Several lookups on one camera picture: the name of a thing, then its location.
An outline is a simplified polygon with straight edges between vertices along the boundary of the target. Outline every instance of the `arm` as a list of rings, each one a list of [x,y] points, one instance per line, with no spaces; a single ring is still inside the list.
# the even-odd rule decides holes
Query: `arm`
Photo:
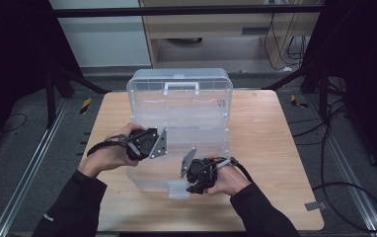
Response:
[[[129,123],[119,134],[129,136],[140,125]],[[53,206],[38,223],[33,236],[95,236],[99,225],[100,203],[107,186],[97,180],[106,170],[120,166],[136,166],[120,146],[103,147],[83,159]]]
[[[271,205],[259,187],[232,166],[218,170],[215,186],[206,192],[231,196],[232,206],[243,220],[248,236],[300,236],[290,220]]]

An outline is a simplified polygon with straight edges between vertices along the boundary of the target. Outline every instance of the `black sleeve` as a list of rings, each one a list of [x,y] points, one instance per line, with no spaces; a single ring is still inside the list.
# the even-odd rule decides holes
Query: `black sleeve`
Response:
[[[300,236],[290,220],[274,208],[256,184],[250,184],[231,197],[248,236]]]
[[[99,225],[100,203],[107,186],[75,171],[41,218],[33,236],[92,236]]]

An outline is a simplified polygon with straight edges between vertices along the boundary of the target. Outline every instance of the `white wall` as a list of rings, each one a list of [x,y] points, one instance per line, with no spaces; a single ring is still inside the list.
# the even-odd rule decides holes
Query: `white wall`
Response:
[[[137,0],[50,0],[54,9],[139,7]],[[80,67],[150,66],[141,17],[59,19]]]

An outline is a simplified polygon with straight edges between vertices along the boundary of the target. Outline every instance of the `metal frame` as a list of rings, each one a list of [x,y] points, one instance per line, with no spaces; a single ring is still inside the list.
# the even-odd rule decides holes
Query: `metal frame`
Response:
[[[61,9],[53,11],[30,11],[29,14],[56,18],[130,17],[168,15],[210,15],[210,14],[260,14],[260,13],[312,13],[340,11],[341,6],[321,4],[296,5],[233,5],[233,6],[185,6],[185,7],[142,7],[142,8],[101,8]]]

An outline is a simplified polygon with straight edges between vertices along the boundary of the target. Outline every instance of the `human hand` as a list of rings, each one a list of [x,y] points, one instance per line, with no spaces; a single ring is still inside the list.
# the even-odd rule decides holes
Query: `human hand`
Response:
[[[120,131],[110,133],[106,139],[120,134],[129,136],[136,129],[145,128],[139,124],[130,122]],[[132,161],[128,158],[124,147],[118,145],[106,146],[100,148],[86,159],[83,159],[78,166],[78,171],[90,178],[97,178],[102,171],[113,170],[120,166],[137,166],[137,164],[138,161]]]
[[[233,196],[240,190],[248,186],[251,182],[247,180],[232,165],[226,165],[217,171],[217,181],[212,188],[206,189],[204,192],[209,195],[225,194]]]

